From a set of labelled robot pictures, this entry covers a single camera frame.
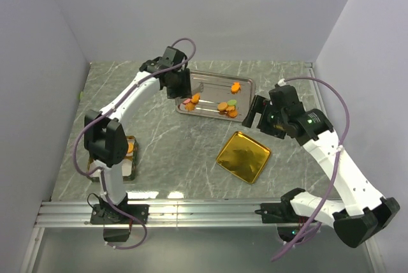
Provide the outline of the orange flower swirl cookie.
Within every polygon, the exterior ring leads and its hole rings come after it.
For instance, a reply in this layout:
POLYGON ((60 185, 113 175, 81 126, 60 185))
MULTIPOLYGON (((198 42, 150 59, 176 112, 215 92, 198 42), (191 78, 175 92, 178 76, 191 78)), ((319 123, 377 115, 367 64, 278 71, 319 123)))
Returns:
POLYGON ((194 104, 194 103, 187 103, 187 104, 185 105, 185 109, 186 109, 187 111, 193 111, 193 110, 195 109, 195 104, 194 104))

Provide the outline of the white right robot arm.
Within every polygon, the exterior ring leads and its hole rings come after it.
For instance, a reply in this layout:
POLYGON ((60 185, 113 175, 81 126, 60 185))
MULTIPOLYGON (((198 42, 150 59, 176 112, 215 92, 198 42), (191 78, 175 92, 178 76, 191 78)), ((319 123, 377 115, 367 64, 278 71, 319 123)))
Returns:
POLYGON ((251 127, 260 114, 257 128, 275 138, 294 138, 322 168, 337 190, 340 201, 314 196, 302 188, 282 195, 280 203, 262 203, 256 211, 262 222, 294 223, 300 218, 326 224, 347 246, 356 248, 384 229, 400 210, 394 198, 386 198, 363 175, 342 146, 341 139, 325 114, 304 109, 291 85, 275 86, 269 98, 256 95, 243 126, 251 127))

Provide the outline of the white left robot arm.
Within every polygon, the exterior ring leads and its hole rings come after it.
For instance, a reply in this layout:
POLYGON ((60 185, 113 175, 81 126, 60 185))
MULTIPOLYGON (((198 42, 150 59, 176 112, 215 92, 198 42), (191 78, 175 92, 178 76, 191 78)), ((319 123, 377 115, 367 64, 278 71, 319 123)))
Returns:
POLYGON ((166 89, 169 99, 191 95, 189 58, 175 47, 167 47, 161 57, 144 62, 131 83, 107 106, 86 113, 84 147, 94 160, 101 181, 105 214, 113 223, 128 215, 124 204, 127 192, 122 162, 128 153, 126 127, 136 111, 157 92, 166 89))

